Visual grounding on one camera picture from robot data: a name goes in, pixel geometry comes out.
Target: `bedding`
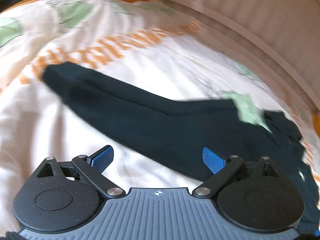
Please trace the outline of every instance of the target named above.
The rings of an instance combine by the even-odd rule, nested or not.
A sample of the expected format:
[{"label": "bedding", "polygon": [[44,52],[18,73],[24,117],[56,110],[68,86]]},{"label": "bedding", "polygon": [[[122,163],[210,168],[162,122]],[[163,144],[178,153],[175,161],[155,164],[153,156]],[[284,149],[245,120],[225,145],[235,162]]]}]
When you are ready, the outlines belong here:
[{"label": "bedding", "polygon": [[159,0],[35,0],[0,14],[0,234],[18,230],[12,200],[48,156],[68,161],[110,144],[115,158],[103,175],[126,191],[192,191],[200,184],[113,141],[65,106],[41,80],[47,65],[65,61],[172,100],[237,93],[250,95],[258,109],[284,111],[300,129],[303,160],[319,184],[320,140],[311,113],[278,84],[268,85],[282,96],[203,45],[203,36],[214,41],[200,23]]}]

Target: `black round disc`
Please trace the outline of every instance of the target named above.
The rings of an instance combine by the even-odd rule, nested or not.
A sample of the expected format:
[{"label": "black round disc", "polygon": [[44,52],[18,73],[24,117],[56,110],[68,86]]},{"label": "black round disc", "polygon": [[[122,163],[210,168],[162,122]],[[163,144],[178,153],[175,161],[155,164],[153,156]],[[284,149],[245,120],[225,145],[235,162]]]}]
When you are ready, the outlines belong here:
[{"label": "black round disc", "polygon": [[63,232],[87,222],[98,211],[100,197],[93,187],[66,178],[51,183],[52,178],[37,178],[36,187],[24,187],[16,196],[13,212],[23,227]]},{"label": "black round disc", "polygon": [[228,185],[217,204],[232,223],[265,233],[297,226],[304,211],[303,199],[292,184],[270,177]]},{"label": "black round disc", "polygon": [[63,189],[49,189],[36,197],[38,207],[49,211],[63,209],[68,206],[71,201],[72,194]]}]

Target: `black fabric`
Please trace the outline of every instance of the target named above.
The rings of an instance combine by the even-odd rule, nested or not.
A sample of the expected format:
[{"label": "black fabric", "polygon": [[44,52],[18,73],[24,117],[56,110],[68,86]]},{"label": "black fabric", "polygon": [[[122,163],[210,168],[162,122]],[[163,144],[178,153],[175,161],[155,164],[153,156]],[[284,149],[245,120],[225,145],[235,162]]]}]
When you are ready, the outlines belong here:
[{"label": "black fabric", "polygon": [[305,234],[297,237],[295,240],[320,240],[320,236],[314,236],[311,234]]},{"label": "black fabric", "polygon": [[247,161],[271,157],[305,201],[298,231],[317,229],[318,188],[301,160],[301,134],[283,113],[264,112],[270,133],[239,121],[231,100],[173,101],[70,62],[48,66],[43,80],[94,128],[186,176],[201,181],[212,176],[202,161],[203,147]]},{"label": "black fabric", "polygon": [[26,240],[23,236],[19,235],[16,232],[6,232],[5,236],[1,236],[0,240]]}]

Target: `triangular hole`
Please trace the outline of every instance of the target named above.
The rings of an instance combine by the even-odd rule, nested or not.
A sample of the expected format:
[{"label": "triangular hole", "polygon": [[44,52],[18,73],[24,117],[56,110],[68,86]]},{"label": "triangular hole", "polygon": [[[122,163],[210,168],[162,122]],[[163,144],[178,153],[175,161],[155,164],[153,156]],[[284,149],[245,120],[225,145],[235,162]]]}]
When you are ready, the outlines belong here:
[{"label": "triangular hole", "polygon": [[278,174],[276,174],[273,167],[270,165],[270,163],[264,164],[262,176],[275,177],[275,178],[279,177]]},{"label": "triangular hole", "polygon": [[45,178],[45,177],[52,177],[56,175],[52,164],[51,163],[46,163],[43,168],[41,169],[41,171],[38,173],[37,177],[38,178]]}]

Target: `wooden bed frame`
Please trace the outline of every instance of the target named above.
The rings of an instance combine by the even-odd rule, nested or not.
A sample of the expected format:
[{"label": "wooden bed frame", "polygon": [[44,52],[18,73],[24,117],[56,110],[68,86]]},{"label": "wooden bed frame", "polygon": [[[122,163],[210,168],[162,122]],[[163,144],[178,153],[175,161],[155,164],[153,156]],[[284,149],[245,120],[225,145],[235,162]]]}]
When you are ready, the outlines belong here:
[{"label": "wooden bed frame", "polygon": [[165,0],[203,22],[218,50],[320,110],[320,0]]}]

